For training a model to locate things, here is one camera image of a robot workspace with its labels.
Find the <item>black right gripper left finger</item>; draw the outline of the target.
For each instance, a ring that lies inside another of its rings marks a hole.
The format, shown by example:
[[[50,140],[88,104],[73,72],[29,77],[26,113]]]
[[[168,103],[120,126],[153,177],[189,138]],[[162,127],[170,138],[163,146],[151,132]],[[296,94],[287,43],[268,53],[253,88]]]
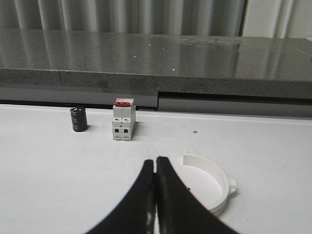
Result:
[[[146,160],[118,205],[89,234],[153,234],[156,216],[154,162]]]

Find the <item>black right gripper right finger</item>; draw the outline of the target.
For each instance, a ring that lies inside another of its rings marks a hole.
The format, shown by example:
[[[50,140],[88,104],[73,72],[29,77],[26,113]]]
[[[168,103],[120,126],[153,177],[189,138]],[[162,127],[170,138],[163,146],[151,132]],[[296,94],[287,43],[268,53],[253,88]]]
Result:
[[[183,184],[167,157],[156,160],[156,202],[161,234],[235,234]]]

